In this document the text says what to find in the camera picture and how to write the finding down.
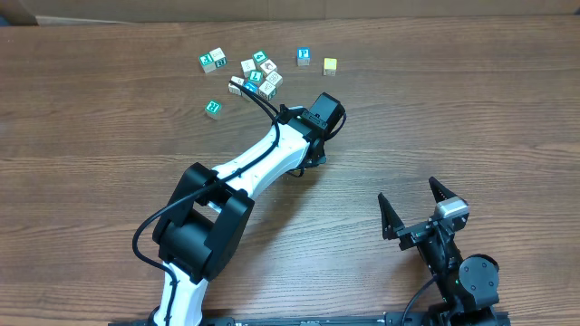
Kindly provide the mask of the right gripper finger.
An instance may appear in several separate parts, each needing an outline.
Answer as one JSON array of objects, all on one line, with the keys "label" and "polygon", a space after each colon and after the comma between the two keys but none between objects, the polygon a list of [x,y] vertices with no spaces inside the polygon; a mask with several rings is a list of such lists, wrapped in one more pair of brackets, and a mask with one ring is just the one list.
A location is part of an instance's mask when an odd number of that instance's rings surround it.
[{"label": "right gripper finger", "polygon": [[454,192],[444,187],[435,177],[429,178],[429,184],[436,203],[448,200],[456,196]]},{"label": "right gripper finger", "polygon": [[399,232],[405,228],[404,223],[383,193],[378,195],[378,202],[382,215],[382,237],[388,240],[399,238]]}]

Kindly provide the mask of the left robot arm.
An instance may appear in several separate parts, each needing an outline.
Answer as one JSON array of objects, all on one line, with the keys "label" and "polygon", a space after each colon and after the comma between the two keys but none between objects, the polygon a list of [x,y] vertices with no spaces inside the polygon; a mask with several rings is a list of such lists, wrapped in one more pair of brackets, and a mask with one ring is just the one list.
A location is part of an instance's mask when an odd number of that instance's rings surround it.
[{"label": "left robot arm", "polygon": [[341,102],[322,93],[311,108],[282,106],[268,133],[228,163],[185,170],[159,214],[152,239],[165,283],[152,325],[199,325],[210,281],[234,255],[256,197],[279,177],[326,161],[324,143],[345,122]]}]

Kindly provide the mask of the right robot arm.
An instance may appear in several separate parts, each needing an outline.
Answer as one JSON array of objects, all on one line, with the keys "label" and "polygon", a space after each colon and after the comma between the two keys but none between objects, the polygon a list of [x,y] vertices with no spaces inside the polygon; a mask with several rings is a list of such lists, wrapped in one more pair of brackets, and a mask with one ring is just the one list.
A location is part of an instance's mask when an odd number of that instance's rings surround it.
[{"label": "right robot arm", "polygon": [[454,238],[467,225],[469,204],[435,177],[429,178],[429,184],[436,206],[433,215],[417,225],[406,226],[386,196],[378,195],[382,237],[398,240],[402,251],[417,248],[431,274],[396,323],[414,323],[411,308],[435,284],[443,302],[431,305],[421,315],[420,325],[499,325],[500,318],[494,310],[499,302],[498,262],[486,254],[461,256]]}]

